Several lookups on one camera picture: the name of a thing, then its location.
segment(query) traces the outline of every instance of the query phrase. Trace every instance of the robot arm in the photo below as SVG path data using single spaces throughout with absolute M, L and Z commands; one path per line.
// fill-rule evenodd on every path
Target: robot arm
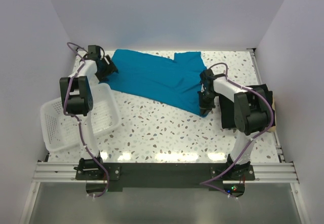
M 228 82 L 225 74 L 214 75 L 211 69 L 207 69 L 200 74 L 200 78 L 203 85 L 203 91 L 199 92 L 200 114 L 202 116 L 206 116 L 215 108 L 214 99 L 218 95 L 223 95 L 234 103 L 234 121 L 239 132 L 234 148 L 228 157 L 228 162 L 233 162 L 244 150 L 249 139 L 252 138 L 251 134 L 256 134 L 269 125 L 270 112 L 259 97 Z M 254 90 L 266 98 L 265 93 L 268 91 L 259 87 L 254 88 Z M 250 163 L 253 146 L 253 143 L 249 145 L 237 161 L 237 165 Z
M 110 57 L 102 56 L 99 46 L 88 46 L 88 53 L 84 56 L 85 64 L 80 64 L 79 68 L 69 77 L 60 79 L 60 90 L 62 106 L 64 107 L 65 98 L 67 96 L 68 85 L 73 78 L 70 93 L 68 95 L 66 112 L 68 114 L 77 115 L 80 119 L 80 126 L 83 132 L 84 141 L 87 142 L 89 151 L 93 156 L 99 157 L 99 149 L 96 145 L 92 125 L 91 125 L 91 110 L 93 108 L 93 98 L 89 85 L 89 80 L 95 74 L 99 81 L 106 80 L 106 77 L 113 72 L 118 72 L 116 66 L 111 61 Z M 81 139 L 79 140 L 80 147 L 83 149 Z M 81 158 L 91 159 L 91 156 L 82 151 Z

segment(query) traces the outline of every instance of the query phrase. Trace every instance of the metal frame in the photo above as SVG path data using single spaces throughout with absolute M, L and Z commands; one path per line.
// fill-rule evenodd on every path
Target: metal frame
M 261 84 L 262 80 L 256 63 L 254 51 L 252 49 L 248 49 L 248 51 L 251 55 L 251 59 L 257 74 L 258 82 Z M 285 163 L 284 155 L 276 132 L 273 133 L 273 137 L 277 144 L 276 149 L 281 163 L 252 164 L 256 180 L 246 181 L 246 183 L 290 183 L 301 223 L 309 224 L 311 222 L 306 211 L 305 203 L 300 194 L 299 181 L 296 174 L 295 166 L 293 163 Z M 36 165 L 36 170 L 34 172 L 29 194 L 19 224 L 29 223 L 41 182 L 102 182 L 102 180 L 75 180 L 76 171 L 73 168 L 77 166 L 78 163 L 38 162 Z M 238 183 L 238 181 L 229 180 L 223 181 L 223 183 L 231 184 Z

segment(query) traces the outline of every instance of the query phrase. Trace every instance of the white table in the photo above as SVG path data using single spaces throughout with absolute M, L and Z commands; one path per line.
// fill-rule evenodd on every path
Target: white table
M 173 58 L 175 52 L 140 51 Z M 107 51 L 111 57 L 114 51 Z M 258 84 L 255 68 L 248 51 L 202 51 L 204 64 L 209 67 L 226 62 L 229 77 L 242 85 Z M 79 59 L 75 60 L 76 68 Z M 224 67 L 213 68 L 214 73 Z M 98 83 L 96 77 L 90 85 Z M 201 118 L 187 111 L 150 100 L 114 91 L 121 111 L 122 125 L 115 131 L 97 138 L 104 162 L 226 162 L 235 143 L 235 130 L 221 128 L 218 99 L 216 108 Z M 78 162 L 79 146 L 50 153 L 49 162 Z M 252 163 L 277 163 L 276 141 L 273 133 L 265 133 L 255 143 Z

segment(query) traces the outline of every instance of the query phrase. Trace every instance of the blue cloth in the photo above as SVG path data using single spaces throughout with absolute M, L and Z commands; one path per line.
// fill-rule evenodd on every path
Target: blue cloth
M 206 69 L 200 52 L 175 53 L 174 60 L 118 49 L 109 76 L 112 90 L 147 97 L 199 115 L 199 74 Z

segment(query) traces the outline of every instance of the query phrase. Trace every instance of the white plastic basket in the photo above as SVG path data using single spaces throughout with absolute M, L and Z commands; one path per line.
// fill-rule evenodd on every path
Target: white plastic basket
M 116 129 L 122 122 L 116 100 L 106 83 L 91 87 L 93 109 L 92 129 L 95 137 Z M 80 133 L 76 119 L 63 114 L 61 98 L 45 103 L 40 109 L 40 122 L 46 148 L 50 152 L 77 145 Z

